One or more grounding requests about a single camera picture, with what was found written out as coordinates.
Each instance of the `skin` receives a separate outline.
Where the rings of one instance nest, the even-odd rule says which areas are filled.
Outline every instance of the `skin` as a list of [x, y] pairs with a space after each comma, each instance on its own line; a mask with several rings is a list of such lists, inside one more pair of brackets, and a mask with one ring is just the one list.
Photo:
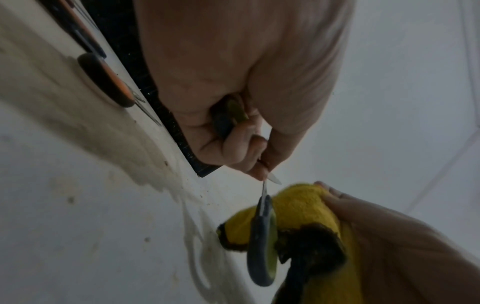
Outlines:
[[363, 261], [366, 303], [480, 303], [480, 262], [425, 223], [322, 182], [323, 197], [352, 223]]
[[[134, 4], [158, 96], [194, 154], [264, 180], [320, 117], [337, 80], [355, 0]], [[209, 108], [227, 94], [240, 97], [250, 119], [223, 141]], [[268, 141], [258, 135], [262, 119], [272, 126]]]

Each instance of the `hand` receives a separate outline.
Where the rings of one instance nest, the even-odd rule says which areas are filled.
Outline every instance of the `hand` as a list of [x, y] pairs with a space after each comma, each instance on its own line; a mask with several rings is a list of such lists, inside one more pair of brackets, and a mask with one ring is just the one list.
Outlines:
[[480, 266], [423, 222], [341, 193], [323, 197], [359, 239], [366, 303], [480, 303]]
[[[264, 180], [293, 153], [331, 95], [354, 2], [134, 2], [158, 96], [200, 161]], [[227, 94], [250, 120], [223, 141], [209, 109]], [[262, 117], [268, 141], [256, 135]]]

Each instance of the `tile grout line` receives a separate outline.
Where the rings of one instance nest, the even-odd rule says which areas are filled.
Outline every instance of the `tile grout line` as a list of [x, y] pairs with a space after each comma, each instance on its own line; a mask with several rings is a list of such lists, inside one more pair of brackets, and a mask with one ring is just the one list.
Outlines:
[[457, 151], [457, 153], [446, 163], [442, 169], [435, 175], [433, 179], [425, 186], [425, 188], [417, 195], [417, 197], [408, 205], [404, 213], [410, 215], [410, 213], [417, 207], [420, 202], [432, 191], [432, 189], [446, 176], [455, 163], [468, 151], [468, 149], [480, 139], [480, 129], [477, 129], [466, 140], [463, 146]]

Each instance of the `yellow cloth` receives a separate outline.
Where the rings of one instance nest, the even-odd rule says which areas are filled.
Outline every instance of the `yellow cloth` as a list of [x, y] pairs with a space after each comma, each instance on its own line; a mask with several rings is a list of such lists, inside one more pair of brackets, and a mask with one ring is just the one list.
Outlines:
[[[278, 231], [300, 229], [312, 223], [321, 223], [336, 233], [342, 241], [347, 262], [341, 269], [312, 277], [303, 290], [303, 304], [362, 304], [361, 257], [356, 237], [350, 224], [341, 222], [322, 202], [326, 191], [311, 184], [290, 186], [272, 197]], [[250, 221], [256, 206], [242, 210], [225, 222], [229, 243], [248, 244]]]

